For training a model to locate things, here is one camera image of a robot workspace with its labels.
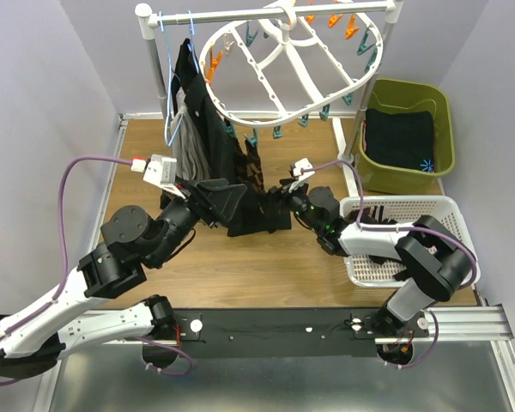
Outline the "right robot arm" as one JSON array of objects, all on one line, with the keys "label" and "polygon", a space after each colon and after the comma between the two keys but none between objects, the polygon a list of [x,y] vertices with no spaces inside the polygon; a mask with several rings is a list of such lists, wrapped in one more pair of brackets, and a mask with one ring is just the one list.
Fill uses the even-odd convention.
[{"label": "right robot arm", "polygon": [[382,223],[362,209],[344,216],[329,187],[289,181],[270,189],[270,197],[276,209],[292,212],[314,232],[321,249],[331,256],[367,255],[403,265],[406,282],[372,317],[377,334],[399,335],[416,314],[447,302],[476,278],[474,253],[430,215],[411,223]]}]

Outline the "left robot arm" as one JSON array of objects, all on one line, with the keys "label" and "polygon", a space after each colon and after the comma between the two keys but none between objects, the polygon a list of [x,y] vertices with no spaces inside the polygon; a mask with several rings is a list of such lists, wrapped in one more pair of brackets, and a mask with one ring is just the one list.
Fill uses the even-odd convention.
[{"label": "left robot arm", "polygon": [[244,184],[226,179],[177,180],[178,195],[153,218],[137,205],[118,209],[100,228],[103,240],[67,275],[65,282],[25,310],[0,315],[0,386],[29,379],[91,344],[123,338],[179,339],[179,326],[165,296],[152,295],[113,315],[83,314],[147,280],[179,254],[203,222],[227,226]]}]

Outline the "white round clip hanger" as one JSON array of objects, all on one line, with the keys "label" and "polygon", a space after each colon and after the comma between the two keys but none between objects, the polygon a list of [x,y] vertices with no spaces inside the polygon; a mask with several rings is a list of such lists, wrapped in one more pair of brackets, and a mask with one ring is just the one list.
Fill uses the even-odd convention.
[{"label": "white round clip hanger", "polygon": [[[290,123],[295,119],[306,119],[312,112],[317,112],[319,117],[325,119],[330,113],[330,103],[346,98],[359,88],[366,87],[375,79],[379,66],[382,63],[384,49],[387,44],[387,35],[382,34],[377,25],[368,17],[369,12],[385,12],[385,22],[394,24],[402,9],[402,4],[396,1],[371,1],[355,3],[353,1],[336,1],[333,4],[320,6],[297,6],[292,1],[276,1],[262,9],[218,12],[206,15],[206,22],[226,22],[226,25],[217,30],[208,40],[206,46],[195,61],[198,63],[199,73],[203,76],[204,85],[209,94],[216,111],[224,119],[233,123],[251,127],[253,129],[273,128],[281,129],[284,124]],[[328,46],[320,39],[317,32],[307,21],[309,15],[333,15],[334,17],[350,14],[358,17],[365,25],[365,34],[359,45],[360,54],[371,50],[368,66],[364,75],[359,78],[352,77],[343,68],[342,64],[330,52]],[[249,21],[257,21],[264,33],[274,39],[277,46],[263,60],[258,61],[251,54],[249,47],[250,41],[240,37],[237,27]],[[235,112],[230,112],[215,95],[211,84],[213,74],[221,62],[221,56],[213,55],[213,46],[223,35],[230,35],[234,39],[235,45],[242,51],[246,62],[254,71],[257,80],[264,87],[270,101],[276,107],[276,117],[268,120],[245,120],[236,116]],[[326,60],[333,66],[336,73],[344,80],[346,87],[335,93],[323,95],[318,90],[314,80],[311,78],[306,65],[298,53],[300,48],[316,46],[324,53]],[[292,71],[296,75],[299,84],[303,87],[311,102],[297,111],[288,111],[274,91],[267,79],[264,70],[268,68],[278,57],[284,55],[292,66]]]}]

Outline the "argyle brown sock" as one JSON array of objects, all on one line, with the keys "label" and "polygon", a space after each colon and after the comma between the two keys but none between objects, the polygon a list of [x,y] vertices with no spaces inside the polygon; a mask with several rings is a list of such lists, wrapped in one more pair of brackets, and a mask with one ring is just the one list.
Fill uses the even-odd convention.
[{"label": "argyle brown sock", "polygon": [[248,181],[252,184],[255,191],[265,193],[264,187],[264,173],[262,169],[262,162],[258,153],[256,144],[252,144],[245,140],[246,148],[246,175]]},{"label": "argyle brown sock", "polygon": [[240,143],[238,138],[233,138],[233,167],[235,172],[235,177],[238,183],[249,184],[251,177],[250,170],[250,152],[248,141],[244,140],[243,143]]}]

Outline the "brown striped sock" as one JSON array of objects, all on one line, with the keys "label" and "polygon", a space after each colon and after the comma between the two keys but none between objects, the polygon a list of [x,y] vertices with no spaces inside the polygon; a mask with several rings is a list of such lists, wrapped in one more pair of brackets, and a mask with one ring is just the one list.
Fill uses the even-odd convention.
[{"label": "brown striped sock", "polygon": [[391,225],[397,221],[391,216],[391,209],[384,205],[375,205],[367,208],[367,215],[378,224]]}]

